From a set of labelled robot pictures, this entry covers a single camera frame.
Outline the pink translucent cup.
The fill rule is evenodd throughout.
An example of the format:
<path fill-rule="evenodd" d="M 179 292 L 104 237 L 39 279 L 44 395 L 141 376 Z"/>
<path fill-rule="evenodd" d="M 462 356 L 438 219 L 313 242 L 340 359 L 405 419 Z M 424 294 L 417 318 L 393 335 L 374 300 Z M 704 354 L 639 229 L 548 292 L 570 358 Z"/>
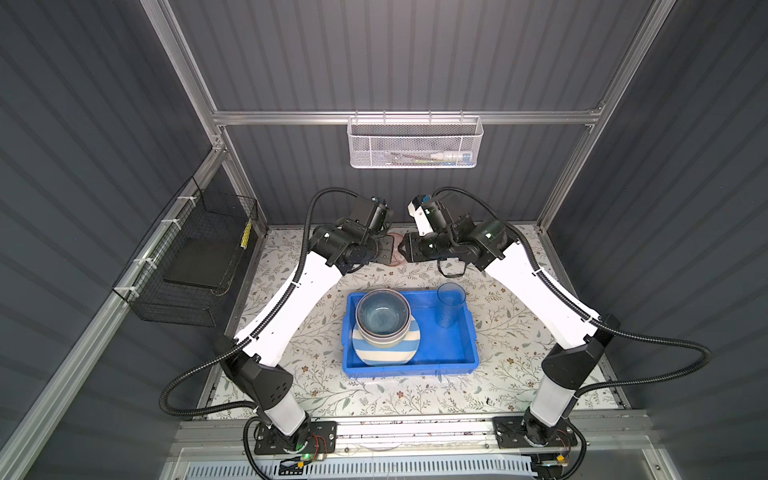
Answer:
<path fill-rule="evenodd" d="M 392 238 L 393 248 L 389 266 L 398 267 L 407 262 L 404 255 L 399 251 L 399 246 L 402 243 L 403 236 L 399 233 L 391 233 L 390 237 Z"/>

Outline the blue translucent cup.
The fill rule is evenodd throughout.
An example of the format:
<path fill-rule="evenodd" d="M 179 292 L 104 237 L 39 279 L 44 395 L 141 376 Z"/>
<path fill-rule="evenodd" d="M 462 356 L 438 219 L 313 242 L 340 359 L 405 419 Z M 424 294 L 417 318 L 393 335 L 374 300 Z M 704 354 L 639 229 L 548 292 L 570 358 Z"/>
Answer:
<path fill-rule="evenodd" d="M 436 319 L 442 328 L 450 328 L 461 318 L 466 303 L 466 292 L 454 282 L 442 284 L 437 289 Z"/>

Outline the dark blue bowl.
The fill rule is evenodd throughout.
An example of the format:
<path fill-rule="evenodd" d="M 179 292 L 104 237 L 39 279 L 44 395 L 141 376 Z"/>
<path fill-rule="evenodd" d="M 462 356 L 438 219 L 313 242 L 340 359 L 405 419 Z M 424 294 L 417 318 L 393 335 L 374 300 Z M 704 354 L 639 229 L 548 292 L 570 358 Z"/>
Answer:
<path fill-rule="evenodd" d="M 407 329 L 411 308 L 406 298 L 391 289 L 366 293 L 355 311 L 359 328 L 377 338 L 393 337 Z"/>

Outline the blue plastic bin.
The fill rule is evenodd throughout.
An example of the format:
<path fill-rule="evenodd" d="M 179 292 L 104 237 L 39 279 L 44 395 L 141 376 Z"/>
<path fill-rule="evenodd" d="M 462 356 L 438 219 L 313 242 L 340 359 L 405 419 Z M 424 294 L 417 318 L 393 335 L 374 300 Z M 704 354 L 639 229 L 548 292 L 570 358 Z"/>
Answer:
<path fill-rule="evenodd" d="M 355 292 L 347 297 L 343 319 L 341 343 L 342 369 L 350 378 L 445 376 L 468 374 L 479 365 L 476 345 L 477 333 L 472 314 L 464 305 L 461 318 L 450 328 L 442 328 L 436 319 L 437 295 L 435 290 L 411 290 L 403 293 L 417 320 L 421 341 L 416 355 L 402 365 L 369 366 L 364 364 L 352 348 L 355 310 L 364 296 Z"/>

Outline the pink bowl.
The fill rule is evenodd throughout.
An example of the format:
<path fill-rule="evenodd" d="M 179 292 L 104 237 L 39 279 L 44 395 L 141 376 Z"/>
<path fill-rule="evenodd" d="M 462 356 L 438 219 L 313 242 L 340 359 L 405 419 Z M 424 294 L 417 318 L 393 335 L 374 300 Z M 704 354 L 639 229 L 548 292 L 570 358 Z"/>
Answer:
<path fill-rule="evenodd" d="M 405 339 L 414 317 L 403 317 L 380 310 L 368 315 L 358 315 L 355 320 L 359 335 L 364 340 L 374 345 L 389 347 Z"/>

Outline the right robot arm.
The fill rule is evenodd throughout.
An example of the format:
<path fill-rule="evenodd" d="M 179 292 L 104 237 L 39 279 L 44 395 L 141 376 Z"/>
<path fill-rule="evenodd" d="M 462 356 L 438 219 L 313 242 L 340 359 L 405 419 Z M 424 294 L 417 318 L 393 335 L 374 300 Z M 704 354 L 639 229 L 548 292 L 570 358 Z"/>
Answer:
<path fill-rule="evenodd" d="M 576 391 L 602 357 L 610 334 L 593 324 L 600 315 L 581 303 L 536 260 L 522 232 L 491 218 L 475 222 L 446 189 L 408 204 L 417 230 L 398 251 L 410 263 L 458 259 L 506 287 L 549 330 L 556 347 L 542 363 L 544 378 L 525 414 L 531 428 L 555 429 L 576 403 Z"/>

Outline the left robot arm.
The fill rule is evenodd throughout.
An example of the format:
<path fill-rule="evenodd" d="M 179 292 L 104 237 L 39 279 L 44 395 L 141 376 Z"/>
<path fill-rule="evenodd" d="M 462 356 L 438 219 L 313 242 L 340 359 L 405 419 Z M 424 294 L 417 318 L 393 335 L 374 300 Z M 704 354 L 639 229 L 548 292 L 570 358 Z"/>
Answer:
<path fill-rule="evenodd" d="M 319 199 L 313 197 L 307 212 L 298 264 L 266 307 L 235 334 L 233 342 L 244 347 L 221 362 L 228 380 L 254 404 L 252 409 L 285 438 L 302 436 L 309 424 L 291 393 L 292 374 L 279 365 L 290 340 L 343 276 L 392 250 L 381 245 L 390 212 L 384 199 L 357 197 L 349 215 L 313 228 Z"/>

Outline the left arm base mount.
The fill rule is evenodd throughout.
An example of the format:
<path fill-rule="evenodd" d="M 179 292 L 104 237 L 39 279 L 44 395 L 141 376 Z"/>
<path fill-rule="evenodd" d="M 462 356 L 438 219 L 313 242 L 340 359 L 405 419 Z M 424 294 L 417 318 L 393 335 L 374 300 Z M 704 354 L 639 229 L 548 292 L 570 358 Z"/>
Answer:
<path fill-rule="evenodd" d="M 251 449 L 257 455 L 330 454 L 335 452 L 337 430 L 337 422 L 319 420 L 304 422 L 292 435 L 259 425 L 252 433 Z"/>

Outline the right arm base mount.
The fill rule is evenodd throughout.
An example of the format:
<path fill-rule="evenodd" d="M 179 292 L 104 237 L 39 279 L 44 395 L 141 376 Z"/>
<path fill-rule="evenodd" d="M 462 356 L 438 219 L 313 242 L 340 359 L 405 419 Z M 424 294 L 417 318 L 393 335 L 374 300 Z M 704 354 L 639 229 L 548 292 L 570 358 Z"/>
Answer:
<path fill-rule="evenodd" d="M 493 434 L 499 448 L 544 448 L 577 446 L 579 440 L 574 429 L 565 419 L 555 426 L 547 426 L 526 415 L 496 416 L 491 419 Z"/>

